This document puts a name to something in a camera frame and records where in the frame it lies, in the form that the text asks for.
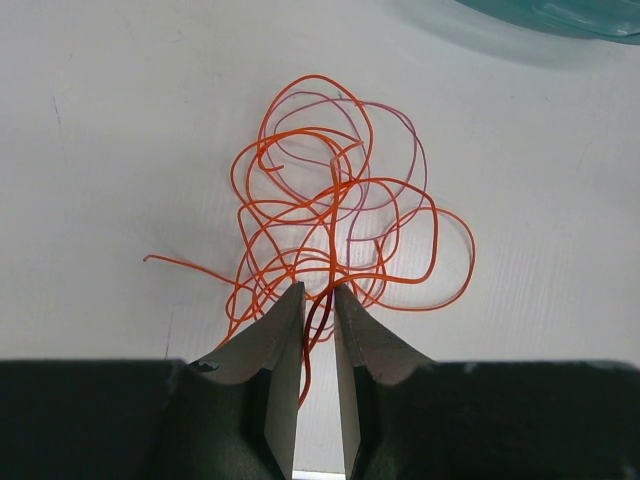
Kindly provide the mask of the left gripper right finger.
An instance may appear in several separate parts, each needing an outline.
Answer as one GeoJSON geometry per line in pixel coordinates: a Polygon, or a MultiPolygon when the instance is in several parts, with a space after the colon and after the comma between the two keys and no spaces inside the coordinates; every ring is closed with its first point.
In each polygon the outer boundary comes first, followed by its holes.
{"type": "Polygon", "coordinates": [[[616,361],[436,362],[334,292],[350,479],[635,479],[639,372],[616,361]]]}

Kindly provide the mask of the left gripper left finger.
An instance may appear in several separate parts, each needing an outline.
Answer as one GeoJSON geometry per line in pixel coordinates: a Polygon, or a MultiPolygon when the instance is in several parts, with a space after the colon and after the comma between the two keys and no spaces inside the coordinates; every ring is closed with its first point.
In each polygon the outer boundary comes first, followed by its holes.
{"type": "Polygon", "coordinates": [[[6,360],[5,479],[288,479],[304,287],[193,362],[6,360]]]}

